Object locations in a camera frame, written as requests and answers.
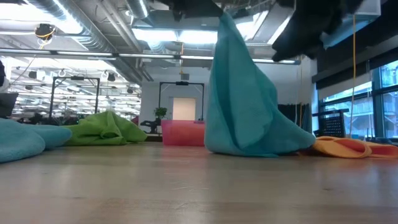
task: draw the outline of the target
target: potted plant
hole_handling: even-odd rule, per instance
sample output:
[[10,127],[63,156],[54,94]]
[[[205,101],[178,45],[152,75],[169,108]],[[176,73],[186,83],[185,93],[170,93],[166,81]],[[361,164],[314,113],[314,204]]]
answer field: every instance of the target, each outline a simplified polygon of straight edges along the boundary
[[155,114],[155,116],[156,116],[156,123],[157,123],[157,125],[159,126],[160,125],[160,121],[164,118],[164,117],[166,117],[166,114],[167,114],[167,108],[156,108],[155,110],[154,110],[154,114]]

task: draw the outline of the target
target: teal towel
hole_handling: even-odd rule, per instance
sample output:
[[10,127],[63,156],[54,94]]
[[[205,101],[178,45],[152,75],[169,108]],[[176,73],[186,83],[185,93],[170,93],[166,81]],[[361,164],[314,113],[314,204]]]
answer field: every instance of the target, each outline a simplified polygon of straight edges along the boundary
[[259,157],[310,147],[315,137],[277,107],[275,86],[254,64],[234,21],[224,13],[210,77],[206,147],[223,154]]
[[0,119],[0,163],[36,156],[62,146],[71,136],[67,128]]

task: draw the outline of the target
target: green cloth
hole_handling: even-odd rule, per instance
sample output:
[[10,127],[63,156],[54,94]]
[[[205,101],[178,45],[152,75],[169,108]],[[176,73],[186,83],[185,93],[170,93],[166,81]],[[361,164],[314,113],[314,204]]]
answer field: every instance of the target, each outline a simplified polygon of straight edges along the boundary
[[72,138],[66,146],[120,146],[143,142],[147,138],[138,126],[112,111],[93,114],[79,120],[78,125],[66,126]]

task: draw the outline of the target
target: black frame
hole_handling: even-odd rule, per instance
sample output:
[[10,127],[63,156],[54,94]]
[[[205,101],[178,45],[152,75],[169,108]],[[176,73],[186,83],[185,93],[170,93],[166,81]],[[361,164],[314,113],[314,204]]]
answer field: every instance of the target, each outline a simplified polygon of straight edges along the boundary
[[[159,83],[159,100],[158,100],[158,107],[160,107],[160,101],[161,101],[161,97],[162,97],[162,85],[163,84],[174,84],[174,85],[179,85],[179,82],[160,82]],[[205,84],[204,83],[185,83],[188,84],[186,86],[189,85],[201,85],[202,87],[202,91],[201,91],[201,116],[200,118],[203,120],[203,107],[204,107],[204,103],[205,103]]]
[[[384,102],[383,102],[383,94],[391,93],[398,91],[398,85],[393,85],[389,87],[382,87],[381,80],[381,67],[375,68],[371,70],[373,80],[372,80],[372,91],[369,93],[369,96],[373,99],[373,121],[374,121],[374,135],[377,138],[386,137],[385,129],[384,129]],[[363,98],[367,98],[368,93],[360,93],[354,95],[354,101],[360,100]],[[337,103],[344,103],[352,100],[352,96],[347,96],[341,99],[324,102],[322,99],[319,101],[319,112],[325,110],[326,106],[334,105]]]
[[65,81],[66,79],[70,80],[97,80],[97,92],[96,92],[96,98],[95,98],[95,111],[94,113],[97,113],[98,111],[98,95],[100,94],[100,78],[86,78],[86,77],[53,77],[52,78],[52,89],[51,89],[51,100],[50,100],[50,112],[49,112],[49,119],[52,118],[52,111],[53,111],[53,104],[54,104],[54,93],[55,93],[55,88],[58,87],[60,84],[56,84],[57,79],[62,79],[62,81]]

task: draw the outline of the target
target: green plant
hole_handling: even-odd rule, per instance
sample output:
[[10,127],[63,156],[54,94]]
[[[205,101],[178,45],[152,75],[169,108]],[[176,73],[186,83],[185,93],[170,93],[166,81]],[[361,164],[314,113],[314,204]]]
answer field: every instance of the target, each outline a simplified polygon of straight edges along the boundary
[[162,119],[166,116],[167,114],[167,108],[156,108],[154,110],[154,114],[157,118]]

